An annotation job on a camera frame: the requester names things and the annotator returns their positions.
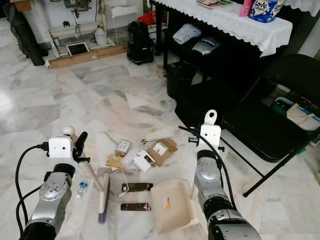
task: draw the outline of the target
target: black vacuum cleaner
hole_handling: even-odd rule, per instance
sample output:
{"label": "black vacuum cleaner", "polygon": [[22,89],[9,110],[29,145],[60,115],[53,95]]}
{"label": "black vacuum cleaner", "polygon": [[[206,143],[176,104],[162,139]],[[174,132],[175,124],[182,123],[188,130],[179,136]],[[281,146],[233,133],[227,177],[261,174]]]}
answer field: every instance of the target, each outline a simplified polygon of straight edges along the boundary
{"label": "black vacuum cleaner", "polygon": [[127,58],[137,65],[151,63],[154,60],[154,48],[148,26],[138,21],[129,23]]}

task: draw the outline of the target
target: red cloth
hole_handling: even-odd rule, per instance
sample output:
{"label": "red cloth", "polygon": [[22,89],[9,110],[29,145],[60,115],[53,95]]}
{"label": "red cloth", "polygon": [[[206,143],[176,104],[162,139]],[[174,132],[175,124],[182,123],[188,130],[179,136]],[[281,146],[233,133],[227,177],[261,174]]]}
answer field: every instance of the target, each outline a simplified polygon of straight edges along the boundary
{"label": "red cloth", "polygon": [[138,22],[145,23],[148,26],[154,25],[154,24],[156,24],[156,22],[154,20],[154,16],[156,16],[156,11],[151,11],[151,12],[145,13],[143,16],[140,16],[138,18]]}

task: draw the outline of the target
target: white cloth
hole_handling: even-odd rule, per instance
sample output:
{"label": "white cloth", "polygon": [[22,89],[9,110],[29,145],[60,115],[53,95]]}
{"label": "white cloth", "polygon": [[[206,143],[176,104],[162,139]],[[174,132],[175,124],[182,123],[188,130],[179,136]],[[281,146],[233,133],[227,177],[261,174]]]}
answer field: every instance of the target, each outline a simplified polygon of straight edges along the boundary
{"label": "white cloth", "polygon": [[320,0],[285,0],[284,5],[303,12],[310,12],[315,17],[320,10]]}
{"label": "white cloth", "polygon": [[190,23],[186,23],[173,35],[173,39],[178,44],[184,44],[189,39],[198,37],[200,34],[201,30],[198,27]]}
{"label": "white cloth", "polygon": [[273,22],[262,23],[240,17],[242,4],[209,9],[195,0],[155,0],[190,17],[204,21],[239,40],[258,46],[261,57],[276,53],[276,48],[289,43],[292,23],[277,17]]}

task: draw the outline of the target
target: black trash bin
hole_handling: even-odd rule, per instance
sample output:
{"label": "black trash bin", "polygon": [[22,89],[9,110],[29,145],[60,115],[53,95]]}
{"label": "black trash bin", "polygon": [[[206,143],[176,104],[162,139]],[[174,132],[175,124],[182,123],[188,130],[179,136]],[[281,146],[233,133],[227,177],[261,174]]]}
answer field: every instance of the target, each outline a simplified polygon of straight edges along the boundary
{"label": "black trash bin", "polygon": [[189,64],[174,62],[166,68],[166,92],[170,98],[175,99],[177,91],[189,87],[196,75],[196,70]]}

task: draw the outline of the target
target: white tablecloth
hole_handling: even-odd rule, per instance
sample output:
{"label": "white tablecloth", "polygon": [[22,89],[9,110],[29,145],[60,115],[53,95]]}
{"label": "white tablecloth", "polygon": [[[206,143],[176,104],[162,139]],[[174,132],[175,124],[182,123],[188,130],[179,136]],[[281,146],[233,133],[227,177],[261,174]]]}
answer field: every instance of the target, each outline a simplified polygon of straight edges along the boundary
{"label": "white tablecloth", "polygon": [[314,17],[320,10],[320,0],[285,0],[284,5],[300,9],[303,12],[310,12]]}
{"label": "white tablecloth", "polygon": [[242,4],[209,9],[196,0],[155,0],[190,17],[204,21],[239,40],[258,46],[261,57],[276,53],[276,48],[289,43],[292,23],[277,17],[273,22],[262,23],[240,17]]}

